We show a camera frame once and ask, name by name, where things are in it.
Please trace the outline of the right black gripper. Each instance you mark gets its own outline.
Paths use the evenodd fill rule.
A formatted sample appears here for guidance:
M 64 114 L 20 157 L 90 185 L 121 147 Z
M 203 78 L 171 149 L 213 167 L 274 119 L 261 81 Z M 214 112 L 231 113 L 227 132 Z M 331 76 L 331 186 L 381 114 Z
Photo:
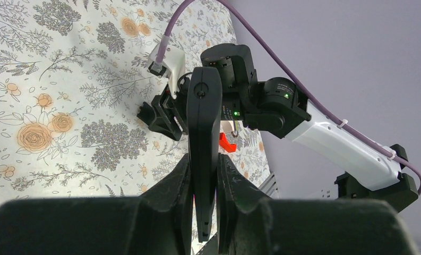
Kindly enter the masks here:
M 179 93 L 176 98 L 172 97 L 169 87 L 165 86 L 162 93 L 154 96 L 150 103 L 145 101 L 139 107 L 137 117 L 150 131 L 175 141 L 179 141 L 183 135 L 188 135 L 186 106 L 191 75 L 191 72 L 188 72 L 179 78 Z

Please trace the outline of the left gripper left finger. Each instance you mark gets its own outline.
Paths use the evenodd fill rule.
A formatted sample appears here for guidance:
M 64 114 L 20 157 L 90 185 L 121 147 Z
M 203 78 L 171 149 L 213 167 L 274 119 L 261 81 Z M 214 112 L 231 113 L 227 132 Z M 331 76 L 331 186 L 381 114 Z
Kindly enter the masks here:
M 9 201 L 0 206 L 0 254 L 190 254 L 188 162 L 137 197 Z

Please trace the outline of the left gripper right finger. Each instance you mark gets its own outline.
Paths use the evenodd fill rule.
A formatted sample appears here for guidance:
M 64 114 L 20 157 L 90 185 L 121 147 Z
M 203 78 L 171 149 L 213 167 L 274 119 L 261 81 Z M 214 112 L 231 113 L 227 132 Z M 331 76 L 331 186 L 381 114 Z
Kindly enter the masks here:
M 368 192 L 349 175 L 339 197 L 272 199 L 221 154 L 217 167 L 219 254 L 417 254 L 398 213 L 418 199 L 412 177 Z

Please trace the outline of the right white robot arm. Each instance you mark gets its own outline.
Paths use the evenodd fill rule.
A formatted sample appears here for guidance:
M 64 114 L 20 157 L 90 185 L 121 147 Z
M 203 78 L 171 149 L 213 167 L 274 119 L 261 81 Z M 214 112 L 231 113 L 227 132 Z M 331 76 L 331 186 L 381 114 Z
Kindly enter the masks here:
M 152 50 L 146 67 L 168 83 L 151 103 L 143 103 L 138 118 L 150 131 L 179 141 L 188 134 L 186 98 L 191 75 L 185 70 L 183 50 L 167 47 L 161 67 L 155 69 L 157 53 L 157 48 Z M 414 179 L 397 162 L 397 158 L 407 159 L 402 146 L 384 147 L 387 155 L 383 155 L 325 116 L 291 80 L 259 81 L 248 46 L 216 45 L 203 51 L 200 59 L 203 66 L 215 68 L 221 81 L 221 120 L 241 121 L 246 128 L 298 142 L 326 157 L 344 170 L 335 180 L 339 198 L 384 200 L 396 211 L 418 199 Z

